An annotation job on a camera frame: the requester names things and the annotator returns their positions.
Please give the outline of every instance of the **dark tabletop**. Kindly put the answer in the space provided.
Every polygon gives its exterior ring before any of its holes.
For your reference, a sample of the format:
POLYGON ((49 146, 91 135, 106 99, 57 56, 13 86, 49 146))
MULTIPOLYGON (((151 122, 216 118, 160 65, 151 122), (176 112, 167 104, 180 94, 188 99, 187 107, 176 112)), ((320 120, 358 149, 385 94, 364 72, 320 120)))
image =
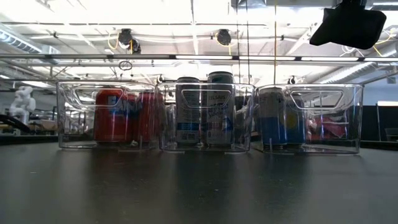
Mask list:
POLYGON ((398 152, 270 156, 0 147, 0 223, 398 223, 398 152))

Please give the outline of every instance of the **white can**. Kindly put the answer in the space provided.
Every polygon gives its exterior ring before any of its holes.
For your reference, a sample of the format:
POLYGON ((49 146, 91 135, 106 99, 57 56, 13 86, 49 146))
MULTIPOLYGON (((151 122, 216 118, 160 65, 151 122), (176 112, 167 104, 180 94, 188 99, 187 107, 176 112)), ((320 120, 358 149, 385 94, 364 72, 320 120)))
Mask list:
POLYGON ((230 147, 234 133, 233 75, 229 72, 213 72, 209 74, 207 82, 221 84, 208 87, 207 143, 210 146, 230 147))
POLYGON ((177 80, 175 102, 177 106, 176 142, 178 145, 195 145, 200 142, 200 86, 199 79, 182 77, 177 80))

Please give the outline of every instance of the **red object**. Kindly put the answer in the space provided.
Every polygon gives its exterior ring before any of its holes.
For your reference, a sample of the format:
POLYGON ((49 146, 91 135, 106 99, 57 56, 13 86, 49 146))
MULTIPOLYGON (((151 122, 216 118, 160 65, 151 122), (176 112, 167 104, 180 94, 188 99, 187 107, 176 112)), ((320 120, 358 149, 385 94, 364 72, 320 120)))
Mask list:
POLYGON ((133 110, 133 140, 149 142, 159 129, 159 119, 156 116, 155 93, 140 93, 135 100, 133 110))
POLYGON ((94 140, 129 144, 133 123, 129 120, 127 96, 123 91, 100 90, 95 104, 94 140))

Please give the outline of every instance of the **soda can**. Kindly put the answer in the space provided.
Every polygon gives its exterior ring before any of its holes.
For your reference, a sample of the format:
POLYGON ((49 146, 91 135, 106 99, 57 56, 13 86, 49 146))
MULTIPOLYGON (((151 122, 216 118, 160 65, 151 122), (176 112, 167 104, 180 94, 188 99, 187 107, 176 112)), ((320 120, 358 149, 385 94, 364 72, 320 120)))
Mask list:
POLYGON ((142 146, 142 144, 150 142, 155 137, 155 130, 159 129, 159 118, 156 116, 155 93, 139 93, 132 105, 134 111, 134 116, 132 117, 133 140, 142 146))
POLYGON ((299 94, 291 94, 286 100, 286 135, 288 147, 300 147, 305 143, 304 102, 299 94))
POLYGON ((259 121, 265 150, 283 149, 286 145, 285 98, 280 88, 259 90, 259 121))
POLYGON ((213 72, 208 83, 231 84, 209 85, 207 93, 207 143, 210 146, 231 147, 234 133, 234 83, 229 72, 213 72))
POLYGON ((175 103, 177 107, 176 142, 178 146, 191 146, 200 142, 200 86, 185 83, 199 83, 199 79, 182 77, 177 80, 175 103))
POLYGON ((122 90, 100 90, 95 99, 94 140, 98 144, 129 144, 132 123, 127 110, 127 95, 122 90))
POLYGON ((200 141, 207 147, 207 86, 200 87, 200 141))

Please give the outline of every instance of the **light fixture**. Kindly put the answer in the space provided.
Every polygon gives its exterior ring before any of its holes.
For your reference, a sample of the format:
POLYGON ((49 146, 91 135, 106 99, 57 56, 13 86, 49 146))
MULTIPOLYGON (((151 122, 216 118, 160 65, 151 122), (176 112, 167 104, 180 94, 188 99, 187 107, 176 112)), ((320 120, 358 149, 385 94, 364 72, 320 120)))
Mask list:
POLYGON ((37 86, 41 88, 54 88, 54 86, 46 84, 44 82, 37 82, 37 81, 22 81, 22 82, 28 85, 37 86))
POLYGON ((398 6, 398 2, 374 2, 373 6, 398 6))
POLYGON ((378 57, 378 58, 365 58, 366 62, 398 62, 398 58, 385 58, 385 57, 378 57))
MULTIPOLYGON (((275 60, 274 56, 240 56, 240 60, 275 60)), ((295 57, 280 57, 276 56, 276 60, 284 61, 284 60, 295 60, 295 57)))
POLYGON ((232 56, 207 56, 207 55, 177 55, 175 56, 177 59, 193 59, 193 60, 201 60, 201 59, 208 59, 208 60, 232 60, 232 56))
POLYGON ((398 106, 398 101, 378 101, 378 106, 398 106))
POLYGON ((357 57, 302 57, 303 61, 319 61, 319 62, 355 62, 357 57))
POLYGON ((87 97, 87 96, 79 96, 81 101, 95 101, 94 99, 87 97))
POLYGON ((111 49, 105 49, 104 51, 107 52, 107 53, 110 53, 110 54, 114 54, 111 49))

